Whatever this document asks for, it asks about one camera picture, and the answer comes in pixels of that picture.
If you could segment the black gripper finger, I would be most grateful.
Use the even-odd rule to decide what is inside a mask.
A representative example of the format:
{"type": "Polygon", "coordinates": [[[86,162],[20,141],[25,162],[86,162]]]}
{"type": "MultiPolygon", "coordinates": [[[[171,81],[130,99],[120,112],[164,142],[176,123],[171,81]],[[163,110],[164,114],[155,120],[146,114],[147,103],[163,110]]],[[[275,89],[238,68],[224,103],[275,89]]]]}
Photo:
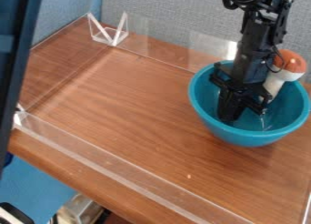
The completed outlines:
{"type": "Polygon", "coordinates": [[[219,104],[218,104],[218,115],[220,120],[231,120],[231,100],[232,100],[232,91],[223,87],[219,94],[219,104]]]}
{"type": "Polygon", "coordinates": [[[246,110],[246,98],[239,97],[236,94],[232,94],[228,97],[228,104],[227,104],[227,122],[234,122],[239,119],[243,111],[246,110]]]}

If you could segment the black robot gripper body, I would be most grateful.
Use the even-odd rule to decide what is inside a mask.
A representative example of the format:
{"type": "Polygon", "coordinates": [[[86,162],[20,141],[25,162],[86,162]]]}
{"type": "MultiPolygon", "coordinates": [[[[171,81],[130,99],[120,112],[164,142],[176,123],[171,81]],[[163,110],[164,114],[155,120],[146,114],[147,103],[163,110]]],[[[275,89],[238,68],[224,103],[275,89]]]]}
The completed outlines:
{"type": "Polygon", "coordinates": [[[272,65],[274,54],[270,52],[238,53],[232,63],[216,62],[210,81],[222,89],[246,98],[246,105],[255,114],[262,115],[272,100],[263,83],[272,65]]]}

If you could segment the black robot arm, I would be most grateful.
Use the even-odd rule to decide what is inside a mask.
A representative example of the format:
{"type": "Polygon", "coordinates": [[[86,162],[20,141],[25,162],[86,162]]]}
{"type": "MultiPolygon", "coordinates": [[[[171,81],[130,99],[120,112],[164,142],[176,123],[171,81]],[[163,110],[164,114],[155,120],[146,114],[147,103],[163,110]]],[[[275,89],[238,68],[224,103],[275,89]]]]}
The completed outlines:
{"type": "Polygon", "coordinates": [[[215,63],[210,76],[220,88],[218,117],[223,122],[236,121],[247,109],[262,115],[272,101],[264,81],[280,56],[291,4],[292,0],[223,0],[227,9],[244,11],[234,64],[215,63]]]}

